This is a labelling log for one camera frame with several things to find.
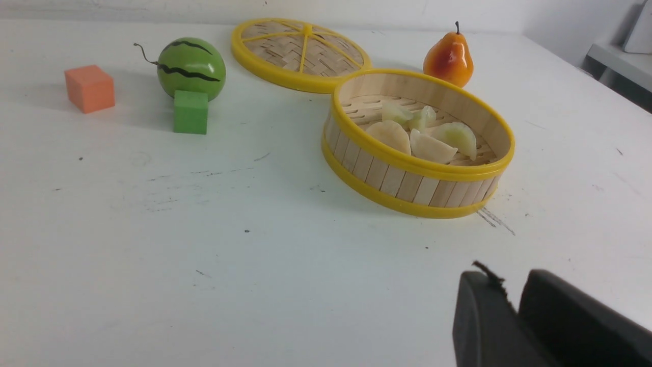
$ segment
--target bamboo steamer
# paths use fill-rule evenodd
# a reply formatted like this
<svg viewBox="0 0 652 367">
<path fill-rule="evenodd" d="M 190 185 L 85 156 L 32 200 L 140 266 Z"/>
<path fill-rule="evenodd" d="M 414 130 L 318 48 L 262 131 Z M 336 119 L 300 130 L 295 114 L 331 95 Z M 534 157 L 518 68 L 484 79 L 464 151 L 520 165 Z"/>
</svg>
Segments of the bamboo steamer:
<svg viewBox="0 0 652 367">
<path fill-rule="evenodd" d="M 332 93 L 345 76 L 371 68 L 364 50 L 330 29 L 264 18 L 238 25 L 231 52 L 247 70 L 286 88 Z"/>
<path fill-rule="evenodd" d="M 461 153 L 448 165 L 404 154 L 366 134 L 391 101 L 410 110 L 425 105 L 442 123 L 461 121 L 475 133 L 478 157 Z M 344 79 L 333 92 L 321 148 L 335 173 L 368 199 L 419 217 L 453 218 L 480 210 L 496 191 L 514 155 L 514 135 L 503 118 L 474 95 L 410 71 L 372 69 Z"/>
</svg>

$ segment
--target orange cube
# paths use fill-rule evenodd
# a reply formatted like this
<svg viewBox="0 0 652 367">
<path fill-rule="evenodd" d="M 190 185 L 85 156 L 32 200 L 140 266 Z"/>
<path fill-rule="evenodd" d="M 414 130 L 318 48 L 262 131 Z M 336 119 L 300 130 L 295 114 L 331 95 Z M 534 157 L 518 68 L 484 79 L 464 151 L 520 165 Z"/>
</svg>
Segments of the orange cube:
<svg viewBox="0 0 652 367">
<path fill-rule="evenodd" d="M 113 78 L 97 65 L 65 71 L 68 99 L 83 113 L 115 106 Z"/>
</svg>

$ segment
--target black stripe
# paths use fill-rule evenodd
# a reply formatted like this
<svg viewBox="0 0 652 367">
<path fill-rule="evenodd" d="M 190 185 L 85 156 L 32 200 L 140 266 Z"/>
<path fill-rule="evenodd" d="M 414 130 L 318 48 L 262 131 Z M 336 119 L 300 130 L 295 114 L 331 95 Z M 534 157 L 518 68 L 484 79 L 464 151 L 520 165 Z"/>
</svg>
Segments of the black stripe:
<svg viewBox="0 0 652 367">
<path fill-rule="evenodd" d="M 200 72 L 190 72 L 187 70 L 183 70 L 180 67 L 169 67 L 164 64 L 158 64 L 156 66 L 157 69 L 163 70 L 164 73 L 166 74 L 173 74 L 175 72 L 178 72 L 179 74 L 185 76 L 186 78 L 199 78 L 199 79 L 204 79 L 208 80 L 209 82 L 220 82 L 221 80 L 216 79 L 216 78 L 211 78 L 210 76 L 205 76 L 204 74 Z"/>
<path fill-rule="evenodd" d="M 202 50 L 208 52 L 209 54 L 211 54 L 211 55 L 213 54 L 212 52 L 206 50 L 202 45 L 200 45 L 200 44 L 196 44 L 196 43 L 192 43 L 192 42 L 188 42 L 187 40 L 178 40 L 178 41 L 172 42 L 171 44 L 165 46 L 165 48 L 163 49 L 163 51 L 167 50 L 168 48 L 170 48 L 170 47 L 172 47 L 172 46 L 178 46 L 178 45 L 180 45 L 180 44 L 185 44 L 186 46 L 190 46 L 190 47 L 201 48 Z"/>
</svg>

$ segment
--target white wall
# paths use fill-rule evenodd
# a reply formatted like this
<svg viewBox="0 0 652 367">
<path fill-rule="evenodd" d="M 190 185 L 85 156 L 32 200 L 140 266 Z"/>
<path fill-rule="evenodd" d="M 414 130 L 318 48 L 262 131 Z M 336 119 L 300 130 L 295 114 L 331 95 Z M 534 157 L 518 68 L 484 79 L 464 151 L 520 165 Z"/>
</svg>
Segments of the white wall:
<svg viewBox="0 0 652 367">
<path fill-rule="evenodd" d="M 236 24 L 279 16 L 324 26 L 522 33 L 579 65 L 642 0 L 0 0 L 2 18 Z"/>
</svg>

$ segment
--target bamboo steamer lid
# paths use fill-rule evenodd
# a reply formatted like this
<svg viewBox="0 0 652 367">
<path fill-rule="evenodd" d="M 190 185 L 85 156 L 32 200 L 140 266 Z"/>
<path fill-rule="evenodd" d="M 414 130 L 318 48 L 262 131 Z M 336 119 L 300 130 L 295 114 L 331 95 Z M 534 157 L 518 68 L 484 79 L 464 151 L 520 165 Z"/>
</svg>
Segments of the bamboo steamer lid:
<svg viewBox="0 0 652 367">
<path fill-rule="evenodd" d="M 372 67 L 353 41 L 297 20 L 266 18 L 238 25 L 231 36 L 231 52 L 256 76 L 312 93 L 332 93 L 345 76 Z"/>
</svg>

